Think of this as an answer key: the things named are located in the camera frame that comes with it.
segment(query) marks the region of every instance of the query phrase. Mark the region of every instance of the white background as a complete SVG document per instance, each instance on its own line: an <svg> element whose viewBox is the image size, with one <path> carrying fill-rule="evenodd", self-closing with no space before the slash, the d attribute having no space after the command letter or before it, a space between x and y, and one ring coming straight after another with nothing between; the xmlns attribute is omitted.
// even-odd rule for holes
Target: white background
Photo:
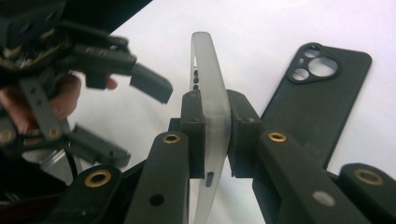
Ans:
<svg viewBox="0 0 396 224"><path fill-rule="evenodd" d="M362 162L396 178L396 2L156 0L115 32L130 39L138 61L168 78L174 93L161 105L129 78L114 91L83 88L72 122L127 148L128 167L179 118L190 87L191 35L212 35L227 89L242 92L259 115L296 50L308 42L369 53L373 64L329 165ZM231 178L226 162L208 223L264 223L251 180ZM194 188L191 202L194 203Z"/></svg>

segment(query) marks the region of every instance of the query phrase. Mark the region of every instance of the white table surface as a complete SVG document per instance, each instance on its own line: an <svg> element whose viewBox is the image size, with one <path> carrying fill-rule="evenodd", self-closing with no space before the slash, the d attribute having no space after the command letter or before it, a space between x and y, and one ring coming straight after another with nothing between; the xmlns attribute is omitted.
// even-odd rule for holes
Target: white table surface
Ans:
<svg viewBox="0 0 396 224"><path fill-rule="evenodd" d="M396 2L156 0L115 35L130 39L138 61L167 77L174 92L161 105L114 76L114 91L83 88L72 123L127 148L128 167L144 160L152 141L179 118L189 91L191 35L212 35L227 89L246 95L259 115L296 50L308 42L369 53L371 69L334 151L329 171L373 165L396 178ZM264 223L251 180L231 178L226 161L208 223ZM191 188L191 203L196 199Z"/></svg>

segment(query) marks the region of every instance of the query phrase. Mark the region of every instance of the human hand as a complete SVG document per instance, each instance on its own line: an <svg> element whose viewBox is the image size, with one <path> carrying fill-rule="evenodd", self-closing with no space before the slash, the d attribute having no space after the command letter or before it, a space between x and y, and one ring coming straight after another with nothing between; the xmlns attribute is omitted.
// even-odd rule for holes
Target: human hand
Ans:
<svg viewBox="0 0 396 224"><path fill-rule="evenodd" d="M58 95L49 102L58 119L65 119L77 107L81 89L81 81L78 77L67 74L57 83ZM107 88L114 90L117 82L109 77ZM0 104L8 112L19 133L26 133L37 129L35 115L19 90L14 87L5 87L0 90Z"/></svg>

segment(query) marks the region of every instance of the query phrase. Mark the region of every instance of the finger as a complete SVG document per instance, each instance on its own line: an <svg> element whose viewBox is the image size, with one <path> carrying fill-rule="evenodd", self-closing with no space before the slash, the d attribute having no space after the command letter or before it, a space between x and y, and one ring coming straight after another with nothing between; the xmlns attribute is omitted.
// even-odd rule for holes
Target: finger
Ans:
<svg viewBox="0 0 396 224"><path fill-rule="evenodd" d="M119 84L117 83L117 81L114 78L111 78L110 75L107 76L107 84L106 87L109 90L114 90L117 88Z"/></svg>
<svg viewBox="0 0 396 224"><path fill-rule="evenodd" d="M81 81L78 77L67 74L58 83L58 95L50 100L50 104L58 119L65 119L77 107L81 90Z"/></svg>
<svg viewBox="0 0 396 224"><path fill-rule="evenodd" d="M35 115L19 91L12 87L0 90L0 104L8 112L19 133L37 128Z"/></svg>

